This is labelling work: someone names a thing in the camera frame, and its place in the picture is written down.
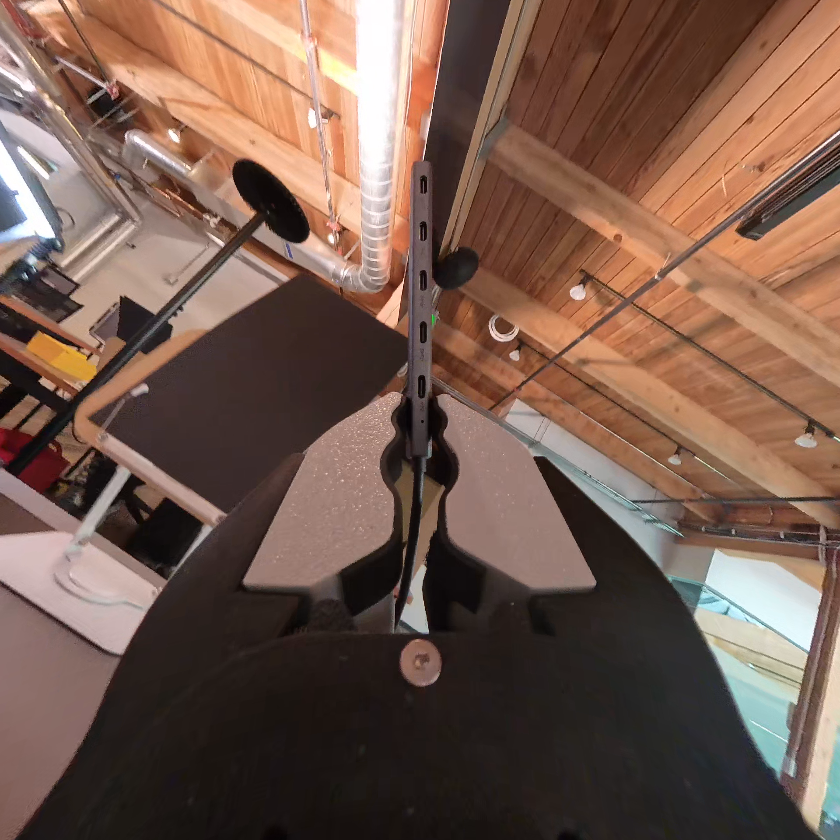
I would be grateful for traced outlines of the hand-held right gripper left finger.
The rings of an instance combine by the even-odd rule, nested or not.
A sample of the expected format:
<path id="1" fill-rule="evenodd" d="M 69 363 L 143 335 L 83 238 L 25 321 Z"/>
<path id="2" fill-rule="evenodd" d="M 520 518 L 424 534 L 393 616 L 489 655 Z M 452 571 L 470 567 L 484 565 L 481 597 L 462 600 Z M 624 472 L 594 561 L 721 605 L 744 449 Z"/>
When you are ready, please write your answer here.
<path id="1" fill-rule="evenodd" d="M 246 590 L 340 601 L 352 616 L 393 595 L 403 567 L 402 409 L 402 395 L 388 393 L 308 448 L 245 574 Z"/>

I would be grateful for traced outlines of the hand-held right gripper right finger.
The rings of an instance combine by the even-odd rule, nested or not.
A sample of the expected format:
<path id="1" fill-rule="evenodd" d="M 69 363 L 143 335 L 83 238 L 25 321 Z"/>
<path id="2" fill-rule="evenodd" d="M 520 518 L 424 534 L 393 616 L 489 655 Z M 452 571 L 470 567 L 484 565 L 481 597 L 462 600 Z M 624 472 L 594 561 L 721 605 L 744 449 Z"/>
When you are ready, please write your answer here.
<path id="1" fill-rule="evenodd" d="M 498 423 L 437 399 L 448 468 L 429 544 L 429 617 L 490 617 L 534 597 L 578 594 L 595 577 L 528 448 Z"/>

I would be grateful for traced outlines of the grey usb hub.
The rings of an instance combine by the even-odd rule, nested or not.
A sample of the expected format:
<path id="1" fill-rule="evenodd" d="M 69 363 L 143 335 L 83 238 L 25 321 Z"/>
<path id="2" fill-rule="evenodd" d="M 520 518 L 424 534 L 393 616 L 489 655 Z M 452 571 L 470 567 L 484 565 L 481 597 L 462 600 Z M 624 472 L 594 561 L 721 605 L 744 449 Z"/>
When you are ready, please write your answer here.
<path id="1" fill-rule="evenodd" d="M 407 391 L 408 433 L 406 454 L 410 459 L 425 459 L 431 450 L 429 398 L 432 378 L 433 316 L 433 177 L 428 162 L 413 164 L 411 173 L 411 212 L 409 217 L 409 256 L 406 284 L 408 289 L 408 360 Z"/>

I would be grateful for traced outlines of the black board wooden edge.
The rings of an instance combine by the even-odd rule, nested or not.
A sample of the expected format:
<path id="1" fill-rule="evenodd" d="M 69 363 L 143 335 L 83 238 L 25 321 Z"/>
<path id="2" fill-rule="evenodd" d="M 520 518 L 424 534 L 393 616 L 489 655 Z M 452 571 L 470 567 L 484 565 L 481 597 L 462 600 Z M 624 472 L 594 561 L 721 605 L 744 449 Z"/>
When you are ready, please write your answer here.
<path id="1" fill-rule="evenodd" d="M 300 274 L 133 361 L 79 405 L 74 430 L 213 526 L 406 361 L 400 332 Z"/>

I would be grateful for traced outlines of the black round speaker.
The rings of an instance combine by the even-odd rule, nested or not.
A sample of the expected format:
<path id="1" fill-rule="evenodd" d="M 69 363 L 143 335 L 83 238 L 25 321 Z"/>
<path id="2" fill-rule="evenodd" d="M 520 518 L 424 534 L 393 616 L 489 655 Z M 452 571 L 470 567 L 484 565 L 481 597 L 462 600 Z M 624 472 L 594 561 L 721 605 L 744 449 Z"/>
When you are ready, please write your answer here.
<path id="1" fill-rule="evenodd" d="M 433 279 L 444 291 L 462 288 L 476 274 L 480 266 L 477 252 L 469 247 L 458 247 L 433 265 Z"/>

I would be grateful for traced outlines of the white stand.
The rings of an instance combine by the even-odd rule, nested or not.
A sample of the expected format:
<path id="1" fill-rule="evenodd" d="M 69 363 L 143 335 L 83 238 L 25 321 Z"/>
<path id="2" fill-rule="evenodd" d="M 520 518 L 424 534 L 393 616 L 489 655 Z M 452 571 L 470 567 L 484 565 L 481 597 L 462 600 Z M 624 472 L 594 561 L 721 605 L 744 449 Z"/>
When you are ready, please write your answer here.
<path id="1" fill-rule="evenodd" d="M 99 524 L 132 476 L 150 469 L 171 495 L 182 486 L 143 457 L 119 463 L 74 532 L 29 532 L 2 537 L 1 579 L 6 588 L 55 618 L 102 651 L 121 656 L 162 584 L 144 579 L 94 545 Z"/>

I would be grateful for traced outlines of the yellow bin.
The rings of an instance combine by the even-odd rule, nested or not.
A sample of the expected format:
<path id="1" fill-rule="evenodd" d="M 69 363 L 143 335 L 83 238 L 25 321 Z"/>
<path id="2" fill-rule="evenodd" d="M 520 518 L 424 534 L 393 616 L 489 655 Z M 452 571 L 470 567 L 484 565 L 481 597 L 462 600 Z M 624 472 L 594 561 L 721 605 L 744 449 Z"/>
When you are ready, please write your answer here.
<path id="1" fill-rule="evenodd" d="M 97 366 L 79 349 L 54 339 L 45 332 L 36 332 L 27 342 L 26 349 L 60 371 L 69 381 L 89 382 L 98 372 Z"/>

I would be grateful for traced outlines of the black pole with disc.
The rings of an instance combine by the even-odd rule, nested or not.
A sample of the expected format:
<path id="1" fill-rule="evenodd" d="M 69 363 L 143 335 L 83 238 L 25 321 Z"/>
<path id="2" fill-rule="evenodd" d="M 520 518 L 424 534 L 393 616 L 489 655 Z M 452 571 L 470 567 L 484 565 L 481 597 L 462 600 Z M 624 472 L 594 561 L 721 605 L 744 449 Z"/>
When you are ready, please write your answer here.
<path id="1" fill-rule="evenodd" d="M 21 476 L 40 453 L 70 425 L 81 404 L 96 390 L 108 384 L 143 351 L 163 327 L 184 309 L 186 303 L 194 298 L 222 266 L 253 237 L 261 225 L 267 226 L 276 236 L 294 244 L 299 244 L 309 237 L 310 225 L 298 200 L 264 166 L 250 160 L 239 160 L 233 167 L 233 180 L 238 194 L 254 212 L 253 216 L 132 336 L 77 395 L 59 406 L 49 423 L 11 461 L 2 461 L 2 467 L 7 472 L 13 476 Z"/>

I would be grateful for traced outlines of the led panel light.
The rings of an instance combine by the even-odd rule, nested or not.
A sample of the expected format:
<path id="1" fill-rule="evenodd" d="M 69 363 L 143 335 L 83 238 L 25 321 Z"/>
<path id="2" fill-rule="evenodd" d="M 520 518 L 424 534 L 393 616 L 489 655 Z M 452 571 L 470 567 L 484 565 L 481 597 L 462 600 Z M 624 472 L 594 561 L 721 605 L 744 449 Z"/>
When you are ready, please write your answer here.
<path id="1" fill-rule="evenodd" d="M 35 237 L 62 253 L 64 226 L 58 209 L 4 126 L 1 144 L 2 242 L 9 242 L 12 234 Z"/>

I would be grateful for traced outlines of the silver ventilation duct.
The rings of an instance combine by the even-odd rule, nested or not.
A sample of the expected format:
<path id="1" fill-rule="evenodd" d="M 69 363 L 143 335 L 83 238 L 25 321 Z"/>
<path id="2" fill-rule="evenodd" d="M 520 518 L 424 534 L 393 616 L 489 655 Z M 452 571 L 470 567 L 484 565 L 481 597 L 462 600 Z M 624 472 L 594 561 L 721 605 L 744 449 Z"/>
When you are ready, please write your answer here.
<path id="1" fill-rule="evenodd" d="M 271 97 L 284 86 L 262 82 L 269 71 L 249 54 L 224 58 L 237 49 L 230 37 L 188 18 L 164 26 L 156 45 L 137 45 L 124 36 L 113 48 L 114 70 L 133 90 L 207 140 L 278 176 L 294 197 L 329 215 L 358 237 L 360 263 L 341 257 L 312 239 L 310 262 L 317 272 L 356 295 L 377 295 L 392 273 L 395 246 L 407 247 L 407 222 L 396 211 L 396 184 L 404 96 L 404 2 L 358 2 L 355 20 L 324 2 L 204 2 L 214 6 L 235 34 L 253 35 L 306 67 L 308 89 L 298 95 L 318 117 L 321 87 L 343 95 L 339 122 L 344 139 L 355 129 L 359 149 L 351 155 L 358 181 L 335 174 L 326 140 L 320 157 L 266 127 L 288 106 Z"/>

